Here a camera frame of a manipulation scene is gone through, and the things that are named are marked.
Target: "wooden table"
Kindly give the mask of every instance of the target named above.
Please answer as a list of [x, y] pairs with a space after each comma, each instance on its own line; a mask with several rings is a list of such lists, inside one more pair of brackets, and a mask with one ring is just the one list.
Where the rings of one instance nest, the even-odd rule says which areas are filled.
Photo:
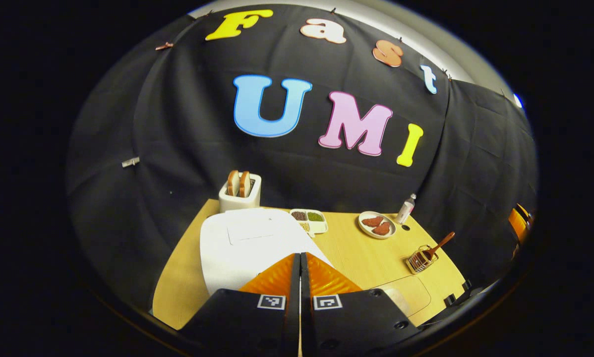
[[[200, 227], [205, 219], [219, 212], [218, 200], [209, 199], [202, 206], [178, 242], [156, 285], [154, 316], [177, 330], [209, 298], [200, 265]], [[405, 222], [409, 231], [398, 226], [391, 237], [374, 239], [359, 228], [358, 213], [323, 213], [328, 231], [315, 235], [313, 241], [333, 266], [362, 289], [399, 290], [414, 312], [408, 318], [416, 326], [441, 312], [446, 307], [443, 299], [449, 294], [458, 298], [464, 292], [465, 278], [442, 249], [437, 251], [439, 259], [417, 275], [413, 275], [402, 261], [419, 246], [437, 244], [412, 217]], [[395, 214], [387, 216], [393, 219]]]

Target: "blue letter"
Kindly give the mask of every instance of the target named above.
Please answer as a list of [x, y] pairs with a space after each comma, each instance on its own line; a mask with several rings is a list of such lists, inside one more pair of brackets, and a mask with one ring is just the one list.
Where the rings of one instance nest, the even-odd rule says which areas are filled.
[[420, 68], [424, 72], [424, 85], [431, 92], [431, 94], [436, 94], [438, 90], [435, 86], [433, 86], [433, 81], [435, 81], [436, 75], [431, 73], [431, 68], [428, 65], [420, 65]]
[[259, 116], [259, 106], [264, 88], [273, 81], [265, 75], [240, 75], [233, 80], [238, 88], [234, 118], [238, 128], [253, 136], [272, 138], [290, 133], [301, 114], [303, 96], [312, 89], [310, 82], [301, 79], [284, 79], [282, 87], [286, 88], [286, 104], [284, 115], [278, 120], [266, 120]]

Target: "yellow letter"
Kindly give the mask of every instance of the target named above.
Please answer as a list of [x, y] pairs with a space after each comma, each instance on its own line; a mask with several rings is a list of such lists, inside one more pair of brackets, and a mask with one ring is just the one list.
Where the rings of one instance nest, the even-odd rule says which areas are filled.
[[396, 163], [405, 167], [412, 166], [412, 156], [418, 145], [418, 139], [422, 136], [422, 128], [416, 124], [408, 125], [410, 135], [408, 136], [408, 142], [405, 143], [403, 152], [396, 158]]
[[225, 14], [225, 20], [220, 24], [220, 27], [218, 27], [213, 34], [208, 34], [204, 39], [211, 41], [212, 39], [234, 38], [242, 32], [238, 30], [240, 25], [242, 25], [243, 28], [248, 29], [255, 25], [260, 16], [271, 17], [273, 16], [273, 10], [251, 10]]
[[301, 34], [309, 38], [325, 38], [331, 43], [344, 43], [343, 27], [336, 22], [324, 20], [322, 18], [309, 18], [306, 23], [299, 29]]

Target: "black fabric backdrop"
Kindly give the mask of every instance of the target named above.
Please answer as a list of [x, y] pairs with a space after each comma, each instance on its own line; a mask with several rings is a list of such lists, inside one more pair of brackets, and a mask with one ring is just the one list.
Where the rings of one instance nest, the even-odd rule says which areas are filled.
[[[205, 41], [224, 14], [269, 8], [235, 38]], [[307, 38], [308, 18], [343, 26], [347, 42]], [[399, 45], [401, 67], [372, 56], [379, 39]], [[169, 41], [175, 46], [154, 50]], [[431, 95], [420, 65], [432, 68]], [[261, 117], [281, 117], [285, 78], [313, 84], [297, 127], [277, 138], [250, 136], [233, 119], [243, 74], [266, 75]], [[327, 149], [331, 91], [356, 98], [359, 113], [394, 112], [381, 156]], [[397, 165], [408, 124], [421, 126], [411, 167]], [[121, 161], [140, 156], [136, 167]], [[496, 278], [515, 246], [508, 215], [533, 210], [535, 143], [521, 109], [494, 91], [449, 81], [440, 68], [387, 34], [329, 11], [292, 5], [246, 6], [193, 20], [182, 16], [145, 39], [97, 85], [77, 118], [68, 150], [66, 191], [84, 253], [111, 288], [149, 310], [160, 273], [206, 199], [233, 169], [263, 178], [261, 205], [336, 212], [396, 212], [417, 193], [413, 217], [474, 285]]]

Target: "orange object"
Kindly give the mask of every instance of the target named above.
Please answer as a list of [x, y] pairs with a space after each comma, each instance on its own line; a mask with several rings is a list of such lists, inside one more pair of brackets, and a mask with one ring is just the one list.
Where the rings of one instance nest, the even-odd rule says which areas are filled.
[[363, 290], [323, 260], [310, 253], [306, 253], [306, 258], [308, 260], [311, 297], [360, 292]]
[[295, 254], [290, 254], [286, 258], [268, 267], [246, 283], [241, 292], [254, 294], [266, 294], [276, 296], [286, 296], [286, 302], [291, 292], [291, 272], [293, 269], [293, 260]]

